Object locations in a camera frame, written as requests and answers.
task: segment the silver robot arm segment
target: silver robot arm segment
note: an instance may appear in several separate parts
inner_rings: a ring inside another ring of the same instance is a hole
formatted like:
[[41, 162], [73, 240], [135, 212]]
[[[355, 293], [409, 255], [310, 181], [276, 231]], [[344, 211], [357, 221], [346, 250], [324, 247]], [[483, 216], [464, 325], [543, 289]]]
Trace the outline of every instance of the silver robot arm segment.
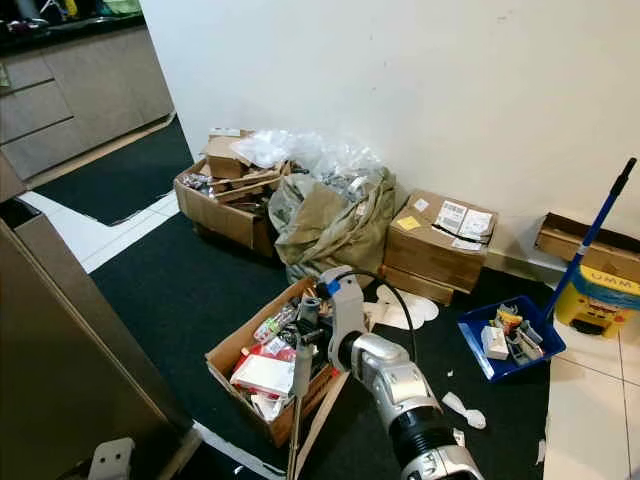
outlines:
[[456, 444], [436, 397], [407, 351], [394, 342], [367, 333], [362, 290], [350, 271], [325, 272], [333, 307], [329, 361], [371, 392], [402, 468], [402, 480], [482, 480], [469, 451]]

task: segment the blue pole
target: blue pole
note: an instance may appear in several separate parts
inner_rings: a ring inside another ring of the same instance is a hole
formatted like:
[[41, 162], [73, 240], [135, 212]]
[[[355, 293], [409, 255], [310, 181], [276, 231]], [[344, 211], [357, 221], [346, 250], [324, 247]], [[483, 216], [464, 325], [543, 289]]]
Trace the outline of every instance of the blue pole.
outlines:
[[571, 281], [571, 278], [573, 277], [574, 272], [580, 266], [582, 257], [584, 257], [584, 255], [587, 253], [589, 246], [591, 245], [593, 240], [596, 238], [596, 235], [598, 235], [598, 232], [600, 231], [600, 227], [602, 227], [602, 224], [604, 223], [604, 219], [607, 218], [607, 215], [609, 214], [611, 207], [613, 207], [613, 204], [618, 198], [618, 195], [620, 195], [620, 192], [622, 191], [625, 184], [627, 183], [627, 180], [629, 179], [629, 173], [631, 173], [631, 169], [633, 169], [633, 166], [635, 164], [636, 164], [636, 159], [630, 158], [629, 161], [627, 162], [627, 165], [624, 167], [624, 170], [618, 176], [618, 178], [616, 179], [616, 182], [613, 184], [613, 187], [611, 187], [609, 196], [605, 200], [604, 205], [602, 205], [602, 208], [600, 209], [600, 213], [598, 213], [598, 216], [593, 221], [593, 224], [591, 225], [591, 227], [589, 228], [589, 231], [585, 235], [584, 240], [582, 240], [582, 245], [580, 245], [580, 247], [578, 248], [578, 251], [573, 257], [573, 260], [571, 260], [571, 263], [569, 263], [567, 270], [564, 272], [564, 275], [560, 279], [560, 283], [558, 283], [558, 286], [556, 287], [555, 291], [553, 292], [553, 295], [551, 296], [551, 300], [549, 300], [549, 303], [545, 307], [544, 312], [542, 313], [543, 320], [549, 319], [549, 316], [553, 311], [553, 307], [558, 301], [558, 297], [560, 297], [560, 294], [562, 293], [562, 291], [565, 289], [569, 281]]

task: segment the floor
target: floor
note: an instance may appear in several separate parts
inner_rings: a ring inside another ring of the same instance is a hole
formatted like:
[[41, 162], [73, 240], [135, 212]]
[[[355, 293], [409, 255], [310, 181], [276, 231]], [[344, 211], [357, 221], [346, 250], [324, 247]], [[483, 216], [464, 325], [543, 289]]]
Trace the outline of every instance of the floor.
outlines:
[[[107, 227], [37, 193], [21, 198], [47, 215], [87, 273], [179, 211], [169, 192]], [[614, 340], [557, 329], [567, 350], [551, 363], [545, 479], [640, 480], [640, 319]]]

